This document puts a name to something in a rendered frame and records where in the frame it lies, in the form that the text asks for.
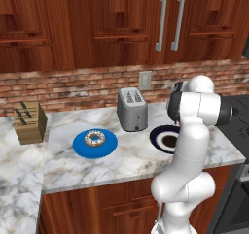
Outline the silver two-slot toaster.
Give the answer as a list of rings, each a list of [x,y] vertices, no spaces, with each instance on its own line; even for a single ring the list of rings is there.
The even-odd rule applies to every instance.
[[[117,116],[126,132],[138,132],[148,127],[148,103],[138,88],[119,89]]]

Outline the white sprinkled donut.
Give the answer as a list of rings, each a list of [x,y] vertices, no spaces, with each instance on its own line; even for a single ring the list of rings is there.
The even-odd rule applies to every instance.
[[[85,143],[90,147],[99,147],[105,143],[105,135],[101,131],[92,130],[84,138]]]

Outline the blue round plate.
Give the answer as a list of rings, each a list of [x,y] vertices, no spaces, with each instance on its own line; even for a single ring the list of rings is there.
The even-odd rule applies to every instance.
[[[105,135],[105,143],[99,147],[88,146],[84,138],[92,130],[101,131]],[[96,159],[102,158],[112,153],[118,145],[118,139],[114,133],[106,129],[93,128],[81,132],[73,141],[72,147],[76,154],[84,158]]]

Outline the wooden upper cupboard door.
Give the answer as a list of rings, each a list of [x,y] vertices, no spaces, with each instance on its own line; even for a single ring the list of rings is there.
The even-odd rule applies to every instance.
[[[156,64],[160,0],[73,0],[74,52],[78,67]]]
[[[67,0],[0,0],[0,73],[73,67]]]
[[[168,40],[173,42],[179,2],[171,0]],[[179,46],[170,62],[237,59],[249,33],[249,0],[185,0]]]

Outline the wooden knife block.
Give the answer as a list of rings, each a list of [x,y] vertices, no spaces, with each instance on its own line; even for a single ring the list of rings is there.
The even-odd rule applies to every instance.
[[[42,143],[47,120],[45,112],[37,101],[19,101],[14,106],[14,126],[22,145]]]

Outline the wooden lower cupboard front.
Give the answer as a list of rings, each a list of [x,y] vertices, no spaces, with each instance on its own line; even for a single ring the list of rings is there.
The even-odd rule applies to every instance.
[[[231,173],[232,166],[223,166],[205,169],[214,179],[216,190],[212,197],[201,202],[192,211],[190,216],[190,224],[196,230],[197,234],[206,234],[208,226],[211,222],[213,214],[225,188],[226,182]]]
[[[156,204],[150,211],[114,212]],[[38,234],[150,234],[158,215],[149,179],[45,194]]]

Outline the black hob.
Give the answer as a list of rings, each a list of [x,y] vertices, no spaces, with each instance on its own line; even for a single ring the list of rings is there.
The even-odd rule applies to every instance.
[[[220,130],[246,157],[249,164],[249,95],[227,96],[234,108],[231,120]]]

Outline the dark range hood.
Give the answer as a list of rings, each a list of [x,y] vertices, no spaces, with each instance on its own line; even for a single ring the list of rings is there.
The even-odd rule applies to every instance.
[[[242,56],[249,59],[249,34],[247,36],[247,40],[246,40],[246,43],[243,49]]]

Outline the dark grey oven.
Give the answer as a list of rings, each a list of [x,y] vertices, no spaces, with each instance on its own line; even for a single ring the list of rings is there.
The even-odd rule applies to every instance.
[[[249,234],[249,164],[232,168],[206,234]]]

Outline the grey wall outlet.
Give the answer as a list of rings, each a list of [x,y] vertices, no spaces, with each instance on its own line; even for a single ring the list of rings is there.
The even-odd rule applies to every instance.
[[[139,73],[139,89],[149,90],[151,87],[152,72],[144,71]]]

